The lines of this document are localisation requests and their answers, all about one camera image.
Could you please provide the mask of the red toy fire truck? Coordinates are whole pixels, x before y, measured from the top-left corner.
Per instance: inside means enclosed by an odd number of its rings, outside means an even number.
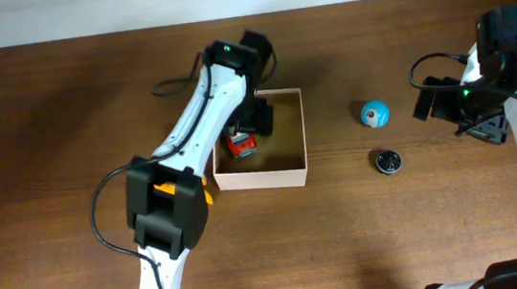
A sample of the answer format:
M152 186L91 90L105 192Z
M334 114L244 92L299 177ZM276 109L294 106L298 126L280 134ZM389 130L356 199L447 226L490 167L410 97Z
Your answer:
M244 158L257 151L257 141L251 133L232 129L232 127L226 128L223 132L228 151L233 158Z

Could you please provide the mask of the blue white ball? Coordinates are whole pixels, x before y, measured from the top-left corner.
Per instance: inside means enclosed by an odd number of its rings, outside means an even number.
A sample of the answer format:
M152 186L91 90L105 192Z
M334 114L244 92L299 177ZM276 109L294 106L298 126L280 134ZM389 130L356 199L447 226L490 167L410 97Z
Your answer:
M390 109L382 100L371 100L362 107L360 117L365 126L380 128L389 121Z

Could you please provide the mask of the black round cap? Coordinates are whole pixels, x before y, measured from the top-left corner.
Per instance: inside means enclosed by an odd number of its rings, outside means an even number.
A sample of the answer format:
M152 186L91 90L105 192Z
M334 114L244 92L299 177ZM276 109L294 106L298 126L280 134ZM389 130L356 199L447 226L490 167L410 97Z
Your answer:
M394 175L402 167L401 157L392 150L382 150L375 157L376 168L382 174Z

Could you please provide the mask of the orange rubber duck toy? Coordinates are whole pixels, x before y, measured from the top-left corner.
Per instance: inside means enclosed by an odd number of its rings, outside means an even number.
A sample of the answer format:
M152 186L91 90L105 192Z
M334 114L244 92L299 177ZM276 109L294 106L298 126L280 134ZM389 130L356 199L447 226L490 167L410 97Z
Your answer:
M160 185L160 184L155 184L153 186L153 189L155 191L158 191L158 192L162 192L163 194L168 194L168 195L171 195L171 196L174 196L176 194L176 184L174 183L170 183L170 182L165 182L164 184ZM208 205L213 205L214 204L214 200L212 198L212 196L210 195L210 193L204 189L204 194L205 194L205 198L206 198L206 202Z

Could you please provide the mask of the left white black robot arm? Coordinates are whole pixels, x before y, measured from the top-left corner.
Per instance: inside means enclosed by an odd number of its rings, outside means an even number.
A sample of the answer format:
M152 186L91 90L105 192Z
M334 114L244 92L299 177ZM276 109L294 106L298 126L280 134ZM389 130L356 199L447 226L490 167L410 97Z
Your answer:
M185 111L149 158L135 157L126 175L128 227L141 257L139 289L180 289L185 261L206 227L209 203L203 175L226 129L269 134L271 110L255 91L277 58L262 33L237 44L216 40Z

